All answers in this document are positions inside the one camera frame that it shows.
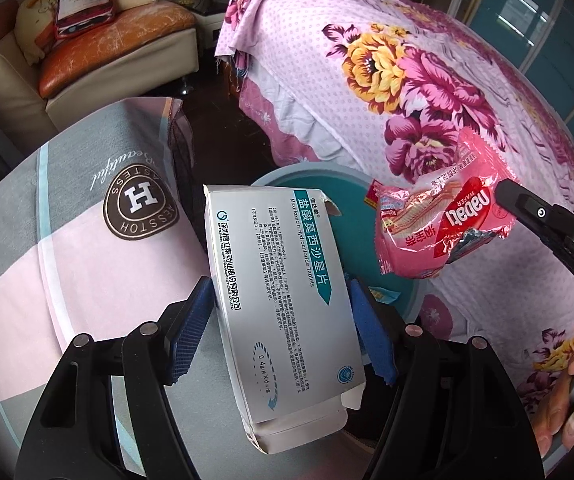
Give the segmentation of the right hand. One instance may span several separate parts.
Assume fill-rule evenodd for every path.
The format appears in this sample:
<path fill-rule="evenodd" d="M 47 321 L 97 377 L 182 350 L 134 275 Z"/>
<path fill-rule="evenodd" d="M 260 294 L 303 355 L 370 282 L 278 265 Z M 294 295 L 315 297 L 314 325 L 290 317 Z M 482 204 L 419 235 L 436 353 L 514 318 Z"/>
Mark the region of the right hand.
<path fill-rule="evenodd" d="M 570 411 L 570 391 L 574 376 L 574 355 L 568 367 L 559 376 L 552 392 L 538 404 L 532 418 L 534 432 L 540 455 L 544 457 L 552 447 L 552 439 L 559 434 L 562 445 L 571 450 L 574 445 L 574 411 Z"/>

